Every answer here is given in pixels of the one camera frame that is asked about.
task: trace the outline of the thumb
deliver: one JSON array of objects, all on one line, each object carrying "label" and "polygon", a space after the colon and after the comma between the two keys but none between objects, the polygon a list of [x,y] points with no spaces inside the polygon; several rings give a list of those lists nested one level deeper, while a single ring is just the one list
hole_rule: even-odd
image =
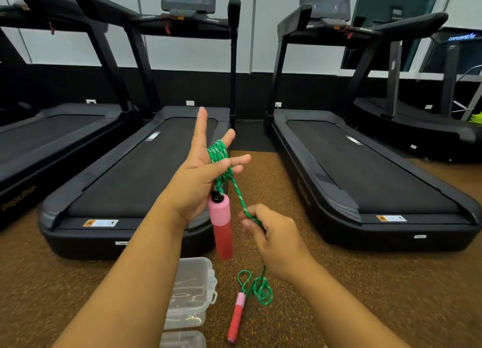
[{"label": "thumb", "polygon": [[223,174],[231,165],[231,160],[226,158],[220,162],[207,164],[200,168],[200,173],[202,181],[205,183],[210,183]]},{"label": "thumb", "polygon": [[260,228],[257,223],[250,219],[244,219],[241,223],[243,224],[244,229],[253,236],[256,247],[258,249],[264,248],[266,246],[267,240],[262,228]]}]

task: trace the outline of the transparent container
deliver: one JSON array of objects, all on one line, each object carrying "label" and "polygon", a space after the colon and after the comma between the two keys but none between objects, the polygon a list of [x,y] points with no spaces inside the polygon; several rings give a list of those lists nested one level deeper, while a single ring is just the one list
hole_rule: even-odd
[{"label": "transparent container", "polygon": [[164,333],[159,348],[206,348],[206,338],[196,331]]},{"label": "transparent container", "polygon": [[206,309],[217,299],[216,284],[213,264],[208,258],[180,259],[164,329],[203,325]]}]

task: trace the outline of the person's right hand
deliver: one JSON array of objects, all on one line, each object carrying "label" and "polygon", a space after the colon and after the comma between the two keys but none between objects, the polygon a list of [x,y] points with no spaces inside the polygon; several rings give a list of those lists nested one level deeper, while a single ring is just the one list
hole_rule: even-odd
[{"label": "person's right hand", "polygon": [[251,234],[255,239],[264,264],[276,277],[290,284],[294,283],[299,272],[303,271],[307,264],[315,261],[293,219],[274,212],[260,203],[249,206],[248,211],[252,216],[256,216],[266,229],[265,235],[263,230],[254,221],[248,219],[243,211],[239,214],[243,219],[243,231]]}]

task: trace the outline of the brown speckled floor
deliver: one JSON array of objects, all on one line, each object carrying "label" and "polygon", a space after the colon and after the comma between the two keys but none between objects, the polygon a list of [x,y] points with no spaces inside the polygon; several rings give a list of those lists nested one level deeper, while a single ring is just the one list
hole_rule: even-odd
[{"label": "brown speckled floor", "polygon": [[[354,253],[327,245],[310,226],[275,153],[251,152],[237,181],[247,203],[263,202],[298,224],[315,258],[384,323],[413,347],[475,348],[482,342],[482,236],[455,254]],[[435,175],[482,202],[482,165],[422,163]],[[241,208],[234,199],[232,213]],[[41,238],[34,210],[0,233],[0,346],[50,346],[108,272],[108,262],[56,257]],[[204,326],[208,347],[228,347],[226,332],[241,269],[259,273],[253,242],[233,218],[235,257],[208,254],[218,279],[217,302]],[[238,347],[322,347],[307,305],[268,272],[274,301],[251,299],[244,309]]]}]

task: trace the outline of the forearm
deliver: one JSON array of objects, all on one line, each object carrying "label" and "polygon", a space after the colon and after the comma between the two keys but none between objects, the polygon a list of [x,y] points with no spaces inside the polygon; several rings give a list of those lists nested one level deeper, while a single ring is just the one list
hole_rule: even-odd
[{"label": "forearm", "polygon": [[329,348],[409,347],[315,261],[294,285],[310,305]]},{"label": "forearm", "polygon": [[160,197],[54,347],[159,346],[185,224]]}]

